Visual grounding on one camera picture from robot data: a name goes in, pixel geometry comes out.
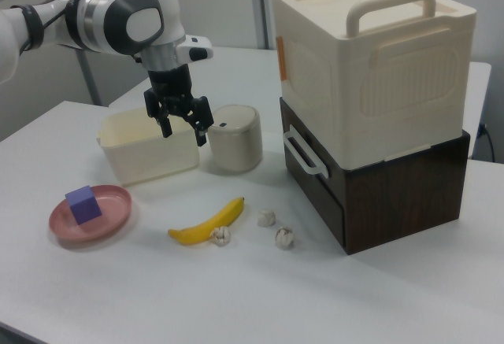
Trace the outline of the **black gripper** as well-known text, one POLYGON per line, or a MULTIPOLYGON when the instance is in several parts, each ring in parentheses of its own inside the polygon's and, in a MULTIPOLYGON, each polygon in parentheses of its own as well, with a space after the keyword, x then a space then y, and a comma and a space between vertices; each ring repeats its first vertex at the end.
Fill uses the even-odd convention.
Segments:
POLYGON ((182 117, 195 131, 198 147, 206 144, 213 115, 206 96, 194 98, 188 65, 163 72, 148 72, 151 88, 144 92, 147 115, 156 118, 164 138, 172 135, 169 115, 182 117))

